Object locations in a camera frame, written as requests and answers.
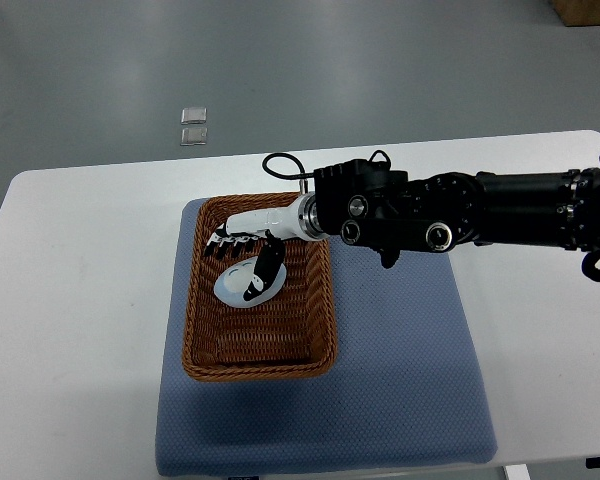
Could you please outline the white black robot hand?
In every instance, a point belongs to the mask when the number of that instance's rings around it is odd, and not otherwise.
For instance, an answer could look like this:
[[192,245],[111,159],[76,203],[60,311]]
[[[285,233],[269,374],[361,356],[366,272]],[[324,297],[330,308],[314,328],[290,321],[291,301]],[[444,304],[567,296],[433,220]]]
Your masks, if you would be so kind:
[[252,279],[243,293],[246,302],[266,302],[281,289],[278,276],[284,260],[282,240],[325,239],[325,232],[318,221],[315,197],[299,196],[286,207],[231,215],[209,237],[204,256],[212,255],[216,248],[217,258],[223,258],[230,249],[232,258],[238,257],[241,251],[250,254],[260,238],[266,241],[257,256]]

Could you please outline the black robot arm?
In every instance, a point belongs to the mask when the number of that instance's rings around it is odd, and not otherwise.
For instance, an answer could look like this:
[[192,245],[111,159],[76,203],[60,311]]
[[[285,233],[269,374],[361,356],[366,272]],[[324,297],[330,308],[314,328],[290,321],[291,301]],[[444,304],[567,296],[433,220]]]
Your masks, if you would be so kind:
[[385,268],[404,251],[445,253],[465,243],[580,250],[583,274],[600,283],[600,164],[562,173],[449,172],[412,180],[379,150],[296,178],[303,192],[290,205],[231,215],[207,241],[205,254],[217,258],[258,251],[245,300],[269,296],[287,240],[330,236],[377,252]]

